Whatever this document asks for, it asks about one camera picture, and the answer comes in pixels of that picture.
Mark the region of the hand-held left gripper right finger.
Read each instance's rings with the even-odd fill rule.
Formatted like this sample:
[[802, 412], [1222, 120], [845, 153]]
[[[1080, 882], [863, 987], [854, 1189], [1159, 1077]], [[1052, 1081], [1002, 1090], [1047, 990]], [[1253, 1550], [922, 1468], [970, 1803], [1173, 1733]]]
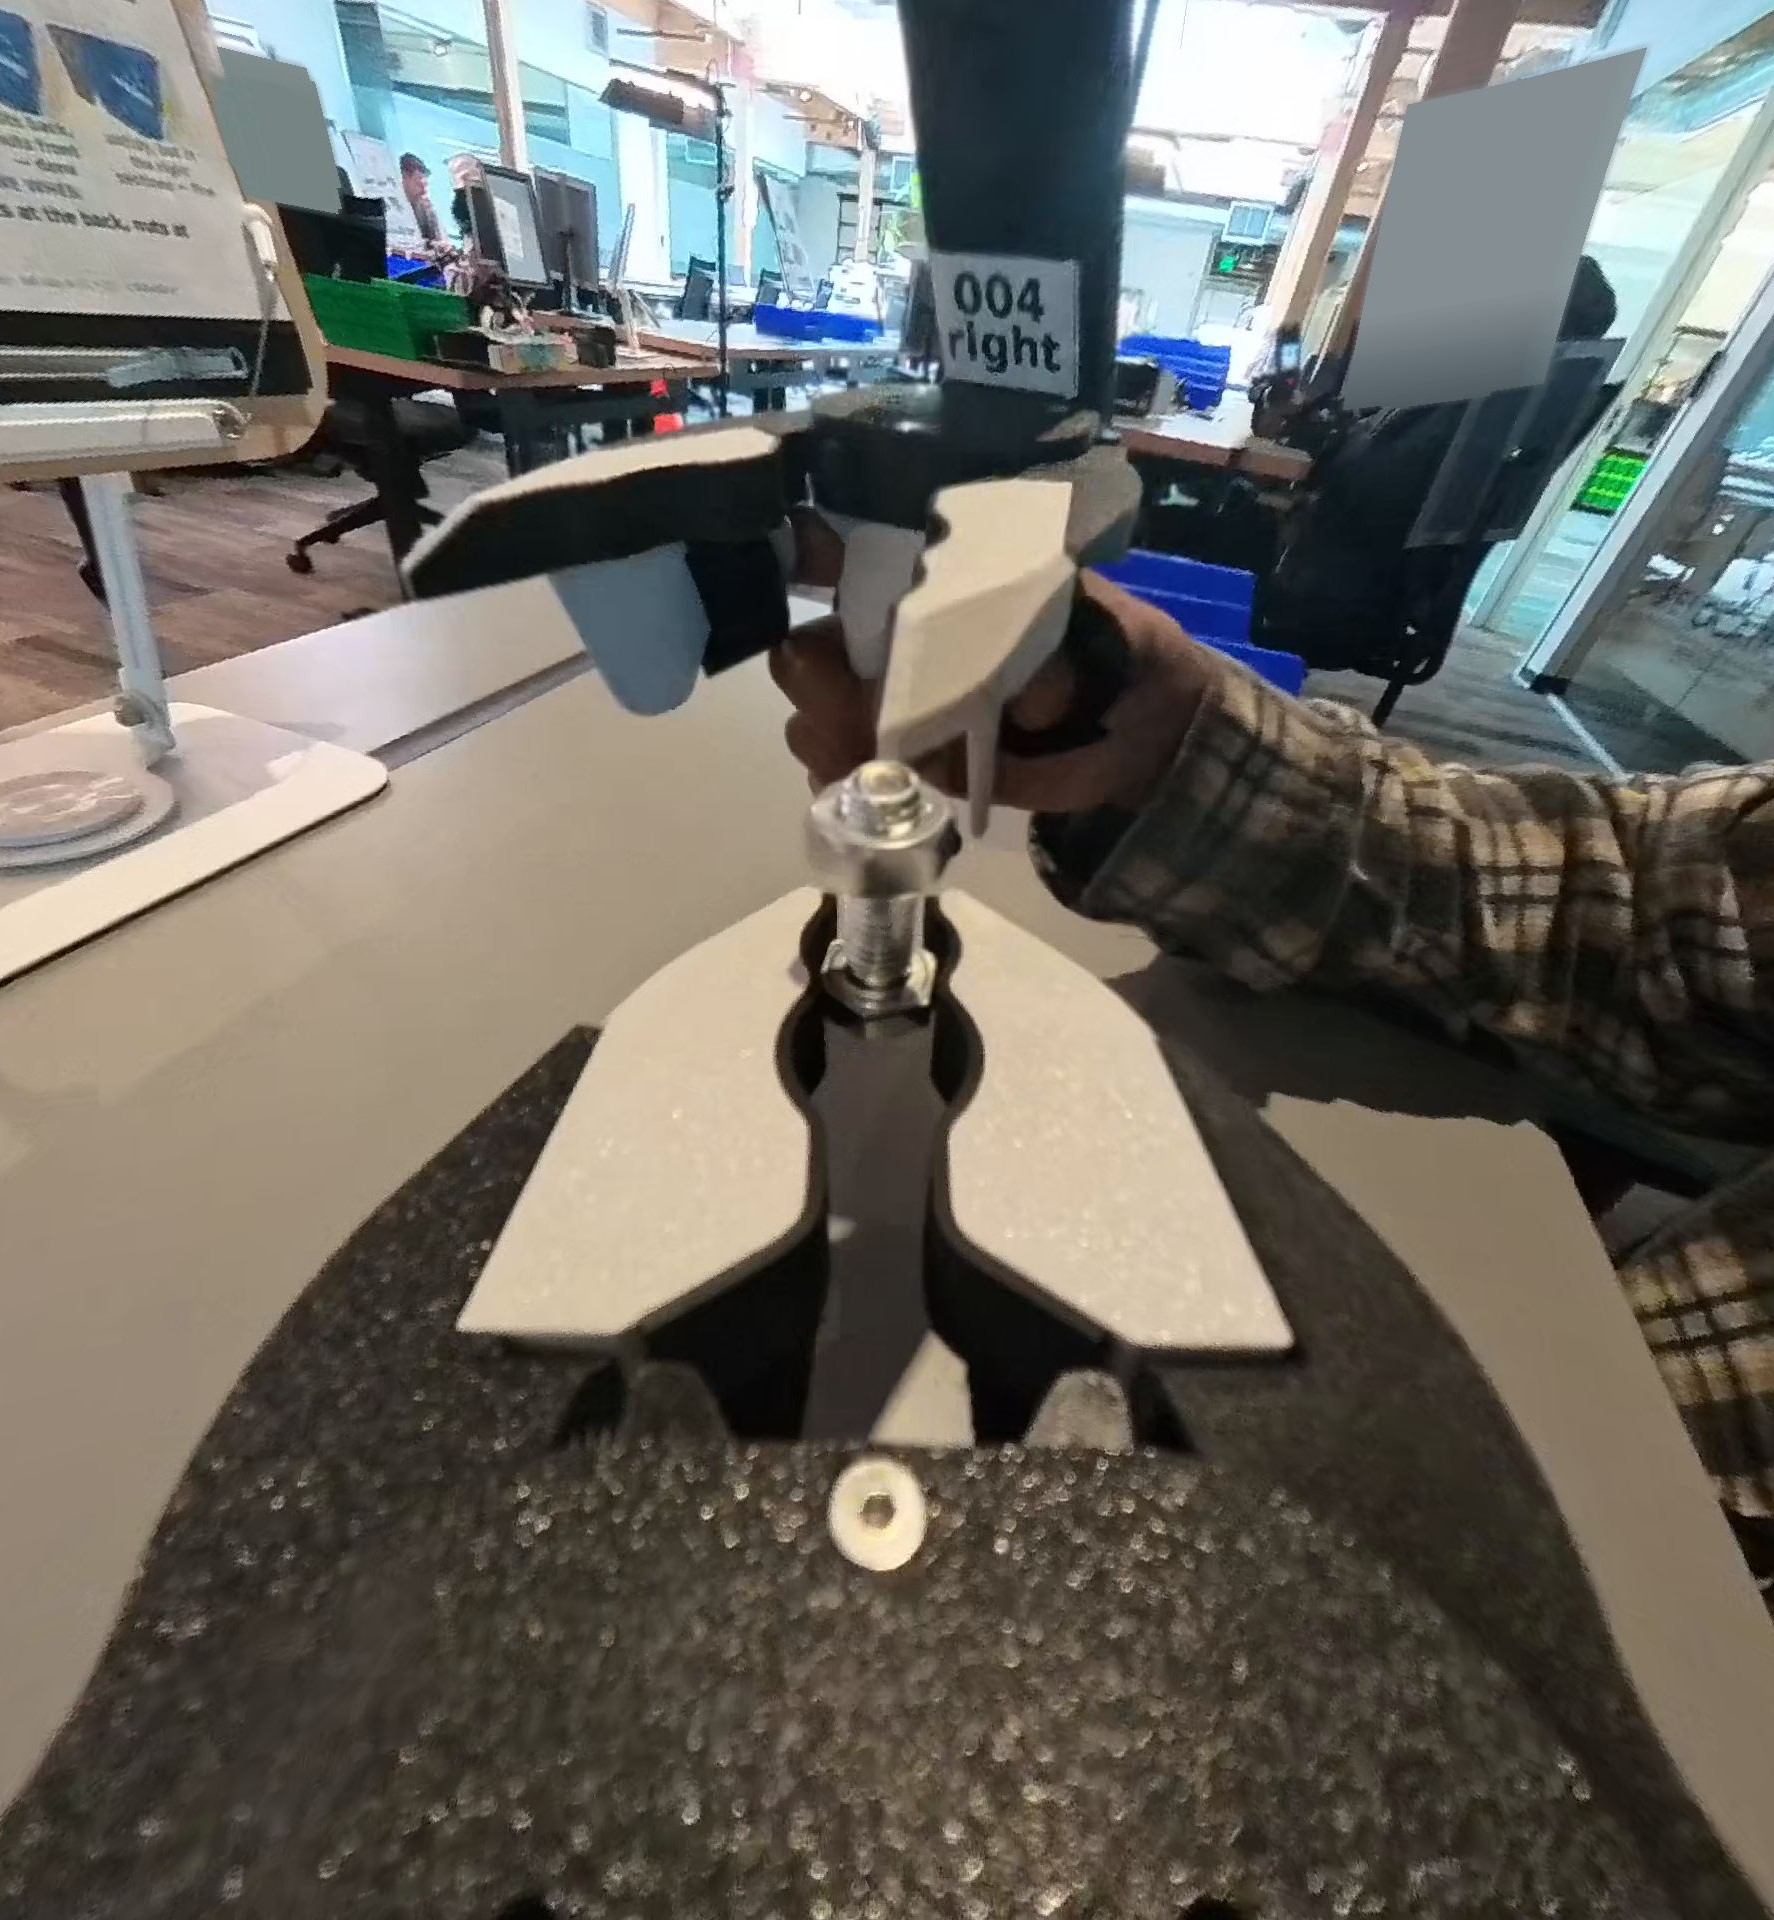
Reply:
[[946, 1006], [969, 1030], [940, 1228], [1127, 1356], [1283, 1357], [1293, 1333], [1150, 1026], [984, 902], [940, 911], [956, 938]]

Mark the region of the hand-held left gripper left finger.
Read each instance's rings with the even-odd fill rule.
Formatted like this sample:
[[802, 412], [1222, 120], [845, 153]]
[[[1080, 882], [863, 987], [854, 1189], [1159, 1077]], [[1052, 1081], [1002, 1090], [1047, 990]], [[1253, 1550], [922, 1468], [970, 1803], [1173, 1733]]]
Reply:
[[810, 1352], [828, 1289], [819, 1029], [800, 888], [619, 1003], [457, 1332], [702, 1357]]

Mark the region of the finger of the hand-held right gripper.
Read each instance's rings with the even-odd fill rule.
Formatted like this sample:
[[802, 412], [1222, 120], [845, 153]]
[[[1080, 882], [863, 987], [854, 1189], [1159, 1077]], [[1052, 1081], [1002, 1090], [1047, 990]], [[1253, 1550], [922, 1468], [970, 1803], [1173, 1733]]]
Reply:
[[836, 516], [836, 607], [847, 657], [874, 685], [885, 758], [958, 749], [966, 835], [994, 811], [999, 717], [1066, 634], [1075, 560], [1069, 480], [980, 480], [940, 492], [923, 532]]
[[433, 601], [660, 549], [700, 552], [708, 605], [787, 607], [800, 465], [774, 431], [679, 431], [564, 458], [473, 493], [398, 562]]

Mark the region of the silver hex bolt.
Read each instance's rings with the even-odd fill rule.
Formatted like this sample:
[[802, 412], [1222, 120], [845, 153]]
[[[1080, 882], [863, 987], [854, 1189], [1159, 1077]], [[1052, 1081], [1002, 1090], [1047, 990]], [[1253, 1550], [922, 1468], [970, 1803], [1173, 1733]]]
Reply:
[[804, 848], [836, 930], [821, 964], [870, 984], [933, 967], [926, 905], [963, 848], [946, 796], [900, 761], [868, 761], [807, 805]]

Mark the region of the person's right forearm plaid sleeve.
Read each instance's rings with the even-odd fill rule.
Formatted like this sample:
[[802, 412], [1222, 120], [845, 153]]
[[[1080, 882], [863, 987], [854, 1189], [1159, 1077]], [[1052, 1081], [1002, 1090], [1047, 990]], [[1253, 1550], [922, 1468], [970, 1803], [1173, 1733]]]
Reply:
[[1774, 758], [1451, 765], [1207, 664], [1142, 804], [1035, 813], [1071, 911], [1260, 995], [1401, 1003], [1667, 1125], [1774, 1138]]

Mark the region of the person's right hand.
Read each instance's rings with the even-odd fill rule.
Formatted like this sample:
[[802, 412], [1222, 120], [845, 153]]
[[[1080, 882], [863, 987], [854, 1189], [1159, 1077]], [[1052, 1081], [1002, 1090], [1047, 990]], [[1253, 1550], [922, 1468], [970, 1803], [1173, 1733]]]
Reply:
[[[1074, 611], [1075, 634], [1097, 640], [1114, 661], [1111, 700], [1100, 700], [1100, 676], [1075, 650], [1050, 657], [1003, 710], [1007, 739], [1066, 728], [1091, 737], [1052, 754], [1002, 749], [991, 800], [1047, 817], [1134, 813], [1160, 786], [1200, 710], [1222, 691], [1231, 662], [1094, 570], [1081, 574]], [[874, 687], [854, 676], [835, 618], [791, 634], [771, 652], [771, 669], [791, 708], [787, 746], [813, 787], [879, 758]]]

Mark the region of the wooden desk with black legs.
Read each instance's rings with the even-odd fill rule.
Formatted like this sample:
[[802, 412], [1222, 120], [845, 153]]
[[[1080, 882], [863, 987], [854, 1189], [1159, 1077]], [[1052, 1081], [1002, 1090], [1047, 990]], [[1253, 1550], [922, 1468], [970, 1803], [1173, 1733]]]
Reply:
[[411, 360], [336, 342], [324, 344], [327, 391], [346, 401], [444, 394], [485, 401], [501, 420], [510, 460], [564, 444], [588, 430], [653, 436], [660, 418], [683, 418], [719, 376], [716, 354], [619, 350], [611, 366], [516, 354], [510, 368], [482, 363]]

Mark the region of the black computer monitor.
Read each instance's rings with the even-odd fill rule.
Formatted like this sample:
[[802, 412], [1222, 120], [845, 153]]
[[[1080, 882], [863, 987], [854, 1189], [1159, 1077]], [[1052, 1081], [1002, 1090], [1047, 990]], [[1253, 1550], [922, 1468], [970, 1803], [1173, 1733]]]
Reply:
[[597, 295], [604, 271], [593, 187], [544, 167], [533, 170], [531, 187], [550, 280], [572, 299]]

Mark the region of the green plastic bins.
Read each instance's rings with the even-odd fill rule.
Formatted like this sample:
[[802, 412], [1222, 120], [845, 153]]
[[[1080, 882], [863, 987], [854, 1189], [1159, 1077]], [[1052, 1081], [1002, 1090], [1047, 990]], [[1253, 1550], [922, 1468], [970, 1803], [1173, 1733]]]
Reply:
[[439, 288], [319, 274], [300, 277], [300, 284], [324, 342], [334, 347], [432, 364], [444, 336], [473, 325], [466, 299]]

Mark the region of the monitor showing white page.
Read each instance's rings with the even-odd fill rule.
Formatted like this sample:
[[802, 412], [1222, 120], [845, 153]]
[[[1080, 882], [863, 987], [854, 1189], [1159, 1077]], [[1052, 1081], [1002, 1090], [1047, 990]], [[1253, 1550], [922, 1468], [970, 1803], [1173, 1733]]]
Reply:
[[552, 277], [542, 246], [540, 201], [529, 175], [478, 163], [466, 187], [477, 250], [519, 293], [542, 293]]

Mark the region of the blue plastic bins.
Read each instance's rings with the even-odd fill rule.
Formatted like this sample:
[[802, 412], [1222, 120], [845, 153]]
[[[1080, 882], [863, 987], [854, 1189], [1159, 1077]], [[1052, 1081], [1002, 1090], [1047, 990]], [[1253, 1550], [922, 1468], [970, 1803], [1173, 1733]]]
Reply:
[[1232, 347], [1141, 332], [1117, 347], [1117, 407], [1124, 413], [1213, 413], [1232, 371]]

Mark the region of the black tripod light stand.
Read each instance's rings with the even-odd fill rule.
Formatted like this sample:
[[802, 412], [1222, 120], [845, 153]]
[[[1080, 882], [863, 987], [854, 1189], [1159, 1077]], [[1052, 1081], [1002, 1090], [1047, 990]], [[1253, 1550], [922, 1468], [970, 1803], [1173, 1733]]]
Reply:
[[639, 116], [663, 133], [706, 137], [714, 147], [714, 287], [710, 311], [714, 323], [714, 413], [730, 420], [731, 364], [727, 320], [727, 213], [734, 199], [730, 181], [727, 98], [719, 80], [695, 80], [638, 64], [611, 64], [604, 105]]

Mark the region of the white document stand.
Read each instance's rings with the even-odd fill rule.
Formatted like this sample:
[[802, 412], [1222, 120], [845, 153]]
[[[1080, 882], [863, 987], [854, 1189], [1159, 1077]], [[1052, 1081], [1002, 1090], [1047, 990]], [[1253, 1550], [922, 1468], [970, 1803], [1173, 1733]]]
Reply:
[[291, 248], [239, 189], [258, 320], [0, 315], [0, 485], [79, 483], [114, 655], [107, 710], [0, 740], [0, 987], [388, 786], [372, 754], [171, 697], [154, 634], [133, 479], [280, 458], [325, 416]]

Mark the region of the printed instruction sheet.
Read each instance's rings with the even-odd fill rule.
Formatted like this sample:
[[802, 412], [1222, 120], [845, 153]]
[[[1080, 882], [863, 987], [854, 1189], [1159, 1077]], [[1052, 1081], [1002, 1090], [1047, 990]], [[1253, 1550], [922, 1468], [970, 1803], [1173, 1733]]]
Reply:
[[0, 315], [236, 323], [261, 250], [188, 4], [0, 3]]

